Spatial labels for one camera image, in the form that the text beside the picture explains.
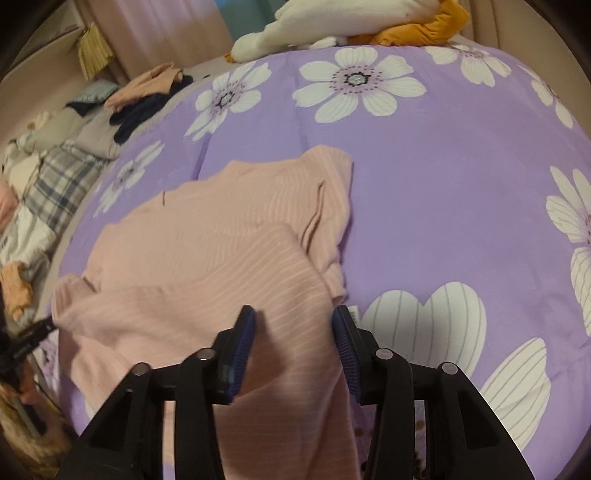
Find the purple blanket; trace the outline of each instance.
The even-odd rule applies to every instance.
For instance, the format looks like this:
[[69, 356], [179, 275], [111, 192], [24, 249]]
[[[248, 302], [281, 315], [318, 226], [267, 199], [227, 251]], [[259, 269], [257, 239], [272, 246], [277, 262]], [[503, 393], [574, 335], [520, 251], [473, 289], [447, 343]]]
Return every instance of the purple blanket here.
[[456, 46], [279, 54], [182, 95], [103, 180], [61, 273], [162, 190], [341, 148], [347, 304], [382, 346], [457, 363], [554, 479], [591, 424], [591, 144], [556, 94], [503, 52]]

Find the plaid fabric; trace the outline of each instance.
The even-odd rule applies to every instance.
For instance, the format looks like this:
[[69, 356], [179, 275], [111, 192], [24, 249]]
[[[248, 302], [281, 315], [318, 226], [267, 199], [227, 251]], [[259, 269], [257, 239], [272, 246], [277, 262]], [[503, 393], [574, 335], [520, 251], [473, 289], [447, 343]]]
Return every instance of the plaid fabric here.
[[47, 153], [37, 181], [22, 201], [60, 236], [106, 165], [66, 141]]

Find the orange fabric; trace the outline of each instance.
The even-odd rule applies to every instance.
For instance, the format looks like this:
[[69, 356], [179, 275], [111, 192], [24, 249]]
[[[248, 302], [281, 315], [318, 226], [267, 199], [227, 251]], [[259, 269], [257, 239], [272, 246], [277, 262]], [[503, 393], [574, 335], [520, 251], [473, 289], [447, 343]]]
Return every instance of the orange fabric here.
[[378, 34], [349, 37], [349, 45], [382, 45], [384, 47], [424, 47], [449, 41], [470, 20], [470, 14], [456, 0], [443, 0], [441, 12], [426, 24], [406, 24], [387, 28]]
[[174, 69], [173, 66], [173, 63], [163, 63], [134, 78], [122, 89], [107, 98], [105, 106], [118, 112], [124, 106], [131, 105], [153, 93], [168, 94], [173, 82], [179, 82], [183, 78], [181, 69]]
[[21, 279], [21, 270], [24, 267], [24, 263], [14, 262], [4, 265], [0, 270], [4, 308], [16, 322], [22, 317], [24, 309], [33, 302], [33, 288]]

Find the white cloth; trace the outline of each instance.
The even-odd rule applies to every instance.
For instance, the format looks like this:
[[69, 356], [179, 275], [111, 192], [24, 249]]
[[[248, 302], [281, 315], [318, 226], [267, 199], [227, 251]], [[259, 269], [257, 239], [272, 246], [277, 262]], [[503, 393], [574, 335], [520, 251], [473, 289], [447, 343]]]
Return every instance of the white cloth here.
[[53, 249], [56, 241], [53, 230], [21, 204], [0, 239], [0, 265], [12, 262], [33, 265]]
[[8, 183], [14, 189], [19, 199], [22, 199], [29, 186], [37, 179], [40, 167], [41, 155], [38, 152], [33, 152], [10, 169]]
[[326, 37], [352, 37], [406, 23], [425, 23], [439, 10], [439, 0], [290, 0], [275, 13], [277, 21], [263, 32], [236, 40], [232, 57], [244, 63]]

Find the pink curtain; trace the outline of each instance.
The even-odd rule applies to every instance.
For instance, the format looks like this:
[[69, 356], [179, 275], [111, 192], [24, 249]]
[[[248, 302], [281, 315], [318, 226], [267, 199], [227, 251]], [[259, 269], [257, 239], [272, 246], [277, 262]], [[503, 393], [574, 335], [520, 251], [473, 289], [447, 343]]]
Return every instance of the pink curtain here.
[[161, 63], [191, 67], [228, 53], [232, 38], [214, 0], [76, 0], [131, 79]]

